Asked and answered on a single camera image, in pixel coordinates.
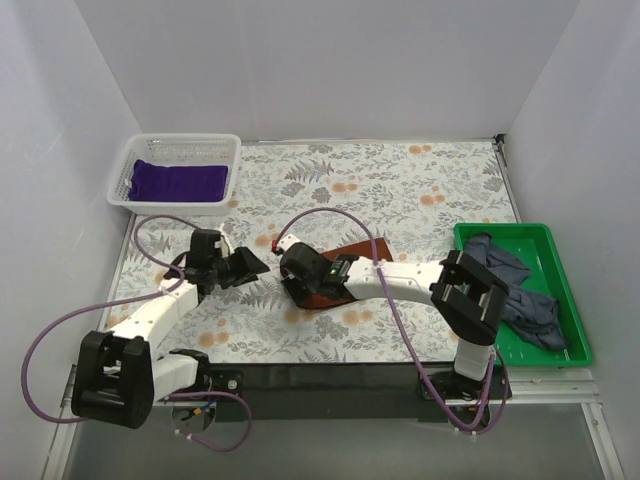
white basket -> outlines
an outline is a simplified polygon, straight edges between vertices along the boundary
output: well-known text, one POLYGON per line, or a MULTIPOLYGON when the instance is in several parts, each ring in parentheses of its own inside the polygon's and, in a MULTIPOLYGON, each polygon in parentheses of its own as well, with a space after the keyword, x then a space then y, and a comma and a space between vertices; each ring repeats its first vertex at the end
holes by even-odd
POLYGON ((107 200, 134 213, 153 215, 219 215, 226 211, 240 168, 240 138, 227 134, 159 133, 135 135, 125 146, 111 179, 107 200), (224 196, 219 202, 170 203, 129 200, 133 164, 144 160, 152 165, 229 167, 224 196))

dark gray towel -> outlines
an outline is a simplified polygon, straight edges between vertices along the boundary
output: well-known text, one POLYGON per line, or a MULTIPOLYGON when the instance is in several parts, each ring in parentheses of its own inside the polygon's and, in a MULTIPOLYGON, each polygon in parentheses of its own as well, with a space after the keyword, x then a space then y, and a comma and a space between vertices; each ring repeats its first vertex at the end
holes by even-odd
POLYGON ((520 288, 531 270, 518 257, 493 245, 488 233, 471 237, 464 251, 509 285, 502 320, 521 339, 545 350, 567 348, 558 322, 558 301, 520 288))

purple cloth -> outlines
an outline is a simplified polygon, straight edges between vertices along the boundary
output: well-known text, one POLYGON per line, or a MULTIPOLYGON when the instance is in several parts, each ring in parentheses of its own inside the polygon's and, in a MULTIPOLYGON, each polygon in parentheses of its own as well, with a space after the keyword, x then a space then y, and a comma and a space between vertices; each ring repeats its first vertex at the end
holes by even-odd
POLYGON ((159 167, 142 160, 133 166, 129 200, 134 202, 219 202, 229 167, 159 167))

green plastic tray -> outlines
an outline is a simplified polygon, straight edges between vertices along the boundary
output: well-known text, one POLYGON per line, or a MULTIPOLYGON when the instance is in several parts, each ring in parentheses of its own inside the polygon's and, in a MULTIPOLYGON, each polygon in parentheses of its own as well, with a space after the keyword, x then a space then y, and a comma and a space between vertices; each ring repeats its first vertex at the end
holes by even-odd
POLYGON ((551 231, 539 223, 459 223, 455 226, 456 248, 463 249, 474 235, 487 232, 492 242, 516 255, 531 269, 522 288, 558 299, 558 320, 569 348, 549 352, 521 340, 507 325, 498 332, 497 346, 507 365, 526 367, 584 367, 592 362, 591 349, 562 269, 551 231))

flower pattern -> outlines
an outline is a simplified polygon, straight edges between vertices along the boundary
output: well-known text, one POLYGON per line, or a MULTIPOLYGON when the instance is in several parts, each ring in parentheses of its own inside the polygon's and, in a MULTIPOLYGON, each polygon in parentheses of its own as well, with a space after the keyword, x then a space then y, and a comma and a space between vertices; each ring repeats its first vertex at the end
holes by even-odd
MULTIPOLYGON (((381 362, 409 360, 385 300, 325 311, 296 309, 280 285, 270 245, 297 213, 340 208, 382 236, 397 261, 441 260, 459 222, 513 222, 515 217, 490 142, 424 144, 251 145, 225 216, 193 217, 224 229, 272 271, 257 282, 216 290, 176 325, 160 346, 204 351, 212 362, 381 362)), ((292 233, 323 251, 365 240, 345 217, 314 214, 292 233)), ((150 222, 142 245, 173 260, 189 247, 190 230, 171 220, 150 222)), ((116 298, 157 289, 164 270, 129 240, 116 298)), ((453 359, 457 337, 438 312, 398 302, 417 352, 426 361, 453 359)), ((113 308, 109 326, 139 305, 113 308)))

